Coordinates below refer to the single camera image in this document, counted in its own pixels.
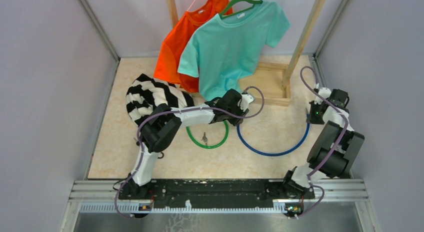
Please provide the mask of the orange padlock with keys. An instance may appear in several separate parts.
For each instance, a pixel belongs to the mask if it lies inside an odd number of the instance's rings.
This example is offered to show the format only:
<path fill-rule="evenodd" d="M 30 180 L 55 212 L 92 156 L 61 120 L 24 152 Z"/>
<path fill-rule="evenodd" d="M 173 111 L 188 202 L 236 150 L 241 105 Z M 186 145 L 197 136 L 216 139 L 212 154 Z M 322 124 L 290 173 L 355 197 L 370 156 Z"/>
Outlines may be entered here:
<path fill-rule="evenodd" d="M 152 152 L 149 152 L 149 144 L 147 142 L 142 140 L 142 143 L 140 143 L 136 138 L 134 138 L 134 140 L 142 153 L 152 153 Z M 163 159 L 164 153 L 159 152 L 158 154 L 159 154 L 158 159 Z"/>

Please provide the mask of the green cable lock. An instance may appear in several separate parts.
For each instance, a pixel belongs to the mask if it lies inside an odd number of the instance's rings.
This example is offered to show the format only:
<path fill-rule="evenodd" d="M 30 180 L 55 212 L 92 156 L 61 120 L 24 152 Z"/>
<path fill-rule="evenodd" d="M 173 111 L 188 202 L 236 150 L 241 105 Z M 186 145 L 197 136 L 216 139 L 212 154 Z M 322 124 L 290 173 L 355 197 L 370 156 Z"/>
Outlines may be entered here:
<path fill-rule="evenodd" d="M 229 136 L 229 132 L 230 132 L 230 130 L 229 130 L 229 125 L 228 125 L 228 123 L 226 122 L 226 121 L 224 121 L 223 122 L 223 124 L 224 124 L 224 126 L 225 126 L 225 135 L 224 135 L 224 137 L 223 137 L 223 139 L 219 142 L 219 143 L 217 143 L 217 144 L 214 144 L 214 145 L 208 145 L 208 139 L 207 139 L 207 137 L 206 137 L 206 134 L 204 133 L 204 135 L 203 135 L 203 137 L 202 137 L 202 141 L 203 141 L 203 144 L 201 144 L 199 141 L 197 141 L 195 138 L 194 138 L 194 136 L 193 136 L 193 134 L 192 134 L 192 132 L 191 132 L 191 130 L 190 130 L 190 128 L 189 127 L 186 127 L 185 129 L 186 129 L 186 132 L 187 132 L 187 134 L 188 134 L 188 136 L 189 136 L 189 138 L 191 139 L 191 141 L 196 145 L 196 146 L 198 146 L 198 147 L 200 147 L 200 148 L 203 148 L 203 149 L 216 149 L 216 148 L 218 148 L 218 147 L 221 147 L 225 142 L 226 142 L 226 140 L 228 139 L 228 136 Z"/>

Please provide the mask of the green lock keys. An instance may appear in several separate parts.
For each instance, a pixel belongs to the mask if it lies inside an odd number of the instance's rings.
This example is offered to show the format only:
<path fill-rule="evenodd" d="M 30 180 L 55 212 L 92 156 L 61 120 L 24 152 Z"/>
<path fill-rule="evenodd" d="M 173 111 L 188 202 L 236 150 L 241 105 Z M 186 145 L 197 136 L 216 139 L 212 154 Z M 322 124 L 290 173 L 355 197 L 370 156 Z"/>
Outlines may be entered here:
<path fill-rule="evenodd" d="M 204 145 L 205 145 L 205 146 L 208 146 L 208 138 L 207 138 L 207 136 L 206 136 L 206 133 L 205 133 L 205 132 L 203 133 L 202 141 L 203 141 L 203 143 L 204 143 Z"/>

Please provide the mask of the blue cable lock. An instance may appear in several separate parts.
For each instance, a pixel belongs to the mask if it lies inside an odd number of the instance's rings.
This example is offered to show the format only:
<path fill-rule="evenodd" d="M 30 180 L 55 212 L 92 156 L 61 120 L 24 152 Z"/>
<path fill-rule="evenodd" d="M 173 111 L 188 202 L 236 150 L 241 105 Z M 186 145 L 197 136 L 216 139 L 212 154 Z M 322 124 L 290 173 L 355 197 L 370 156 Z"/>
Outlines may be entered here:
<path fill-rule="evenodd" d="M 266 157 L 279 157 L 279 156 L 284 156 L 284 155 L 287 155 L 287 154 L 290 154 L 290 153 L 296 151 L 305 142 L 305 140 L 306 140 L 306 138 L 309 134 L 310 128 L 311 128 L 311 125 L 309 123 L 306 123 L 306 129 L 305 129 L 304 135 L 302 136 L 300 141 L 294 147 L 290 148 L 289 150 L 283 151 L 283 152 L 272 152 L 272 153 L 271 152 L 262 152 L 262 151 L 259 151 L 255 148 L 253 148 L 252 146 L 250 146 L 246 142 L 246 140 L 243 138 L 239 125 L 236 127 L 236 131 L 237 131 L 238 138 L 240 139 L 242 144 L 246 148 L 248 148 L 250 151 L 252 151 L 252 152 L 254 152 L 258 155 L 262 155 L 262 156 L 266 156 Z"/>

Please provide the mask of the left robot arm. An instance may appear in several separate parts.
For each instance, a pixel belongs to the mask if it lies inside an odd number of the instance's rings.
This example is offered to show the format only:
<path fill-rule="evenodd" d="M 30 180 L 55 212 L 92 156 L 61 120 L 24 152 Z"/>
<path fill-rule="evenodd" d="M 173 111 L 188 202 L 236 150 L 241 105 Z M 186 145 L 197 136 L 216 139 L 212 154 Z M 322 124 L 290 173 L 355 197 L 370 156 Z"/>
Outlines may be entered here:
<path fill-rule="evenodd" d="M 198 106 L 171 108 L 161 104 L 137 128 L 139 153 L 134 169 L 121 187 L 130 186 L 130 192 L 143 199 L 150 192 L 148 184 L 159 154 L 172 143 L 180 128 L 200 124 L 227 122 L 233 126 L 242 123 L 255 97 L 244 91 L 231 89 L 221 98 L 214 98 Z"/>

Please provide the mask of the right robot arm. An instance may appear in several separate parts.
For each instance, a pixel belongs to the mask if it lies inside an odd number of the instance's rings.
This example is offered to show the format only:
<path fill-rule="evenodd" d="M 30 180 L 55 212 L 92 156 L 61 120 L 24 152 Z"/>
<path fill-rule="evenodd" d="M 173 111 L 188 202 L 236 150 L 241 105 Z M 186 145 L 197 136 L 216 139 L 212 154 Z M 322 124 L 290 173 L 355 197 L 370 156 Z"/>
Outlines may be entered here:
<path fill-rule="evenodd" d="M 365 137 L 349 124 L 348 93 L 329 88 L 315 88 L 318 94 L 310 102 L 309 124 L 322 124 L 320 135 L 312 146 L 306 164 L 289 170 L 282 183 L 282 193 L 288 198 L 304 195 L 310 182 L 329 178 L 348 178 L 349 171 Z"/>

